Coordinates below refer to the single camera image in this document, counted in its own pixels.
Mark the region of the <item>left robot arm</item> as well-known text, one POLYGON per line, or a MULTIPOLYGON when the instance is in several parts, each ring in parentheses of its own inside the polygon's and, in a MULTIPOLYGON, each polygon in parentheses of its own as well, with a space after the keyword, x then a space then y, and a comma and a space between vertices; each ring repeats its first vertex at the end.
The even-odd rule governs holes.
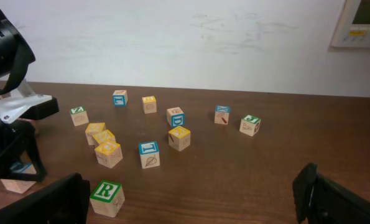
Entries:
POLYGON ((46 170, 40 159, 32 120, 58 113, 58 101, 36 94, 25 80, 35 55, 20 32, 0 10, 0 179, 41 182, 46 170))

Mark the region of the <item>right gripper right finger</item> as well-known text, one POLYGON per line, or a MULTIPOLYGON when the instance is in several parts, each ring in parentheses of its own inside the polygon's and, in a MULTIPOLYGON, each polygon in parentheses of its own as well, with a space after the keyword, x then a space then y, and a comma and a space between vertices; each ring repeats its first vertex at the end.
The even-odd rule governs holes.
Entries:
POLYGON ((292 183, 298 223, 370 224, 370 202, 307 164, 292 183))

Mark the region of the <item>green R block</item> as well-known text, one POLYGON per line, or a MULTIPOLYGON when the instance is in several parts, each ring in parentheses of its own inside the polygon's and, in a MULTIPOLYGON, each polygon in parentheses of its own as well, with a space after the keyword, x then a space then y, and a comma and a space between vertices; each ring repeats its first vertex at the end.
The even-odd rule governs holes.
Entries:
POLYGON ((120 183, 102 180, 90 195, 95 213, 114 218, 125 201, 120 183))

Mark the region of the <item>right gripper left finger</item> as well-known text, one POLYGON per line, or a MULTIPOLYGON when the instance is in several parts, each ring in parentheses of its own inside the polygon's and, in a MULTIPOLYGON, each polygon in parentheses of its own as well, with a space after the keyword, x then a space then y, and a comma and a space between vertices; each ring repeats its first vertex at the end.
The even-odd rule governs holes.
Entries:
POLYGON ((2 209, 0 223, 86 223, 90 182, 71 174, 2 209))

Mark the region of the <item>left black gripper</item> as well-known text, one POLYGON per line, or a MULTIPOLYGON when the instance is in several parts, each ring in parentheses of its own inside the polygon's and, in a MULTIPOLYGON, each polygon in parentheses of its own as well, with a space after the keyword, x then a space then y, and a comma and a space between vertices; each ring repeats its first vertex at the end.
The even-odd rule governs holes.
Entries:
POLYGON ((35 128, 27 121, 5 124, 0 121, 0 179, 41 182, 47 172, 40 159, 35 128), (34 166, 35 174, 19 174, 11 170, 13 163, 20 161, 26 152, 34 166))

